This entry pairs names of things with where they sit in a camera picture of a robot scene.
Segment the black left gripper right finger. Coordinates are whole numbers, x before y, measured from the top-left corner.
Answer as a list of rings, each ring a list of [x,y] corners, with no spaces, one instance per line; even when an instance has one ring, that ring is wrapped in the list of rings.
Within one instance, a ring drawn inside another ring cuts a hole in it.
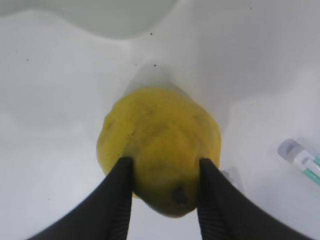
[[[204,240],[307,240],[246,198],[208,158],[199,161],[197,216]]]

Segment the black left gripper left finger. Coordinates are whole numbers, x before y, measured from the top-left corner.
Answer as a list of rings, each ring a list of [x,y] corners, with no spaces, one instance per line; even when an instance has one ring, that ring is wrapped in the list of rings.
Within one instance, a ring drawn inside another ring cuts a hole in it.
[[[133,159],[121,157],[100,185],[33,240],[125,240],[132,209]]]

